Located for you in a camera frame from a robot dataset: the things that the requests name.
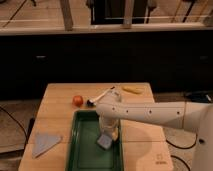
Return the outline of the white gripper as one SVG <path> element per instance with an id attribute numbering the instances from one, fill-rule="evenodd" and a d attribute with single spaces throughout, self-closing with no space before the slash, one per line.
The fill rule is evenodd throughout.
<path id="1" fill-rule="evenodd" d="M 100 130 L 102 133 L 108 135 L 113 141 L 116 141 L 119 136 L 118 126 L 119 120 L 118 119 L 110 119 L 105 117 L 99 118 L 99 125 Z"/>

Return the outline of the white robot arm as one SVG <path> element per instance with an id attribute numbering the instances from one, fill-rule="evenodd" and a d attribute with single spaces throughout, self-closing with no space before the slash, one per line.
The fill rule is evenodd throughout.
<path id="1" fill-rule="evenodd" d="M 123 119 L 182 129 L 197 135 L 191 171 L 213 171 L 213 103 L 127 103 L 110 90 L 96 103 L 103 128 Z"/>

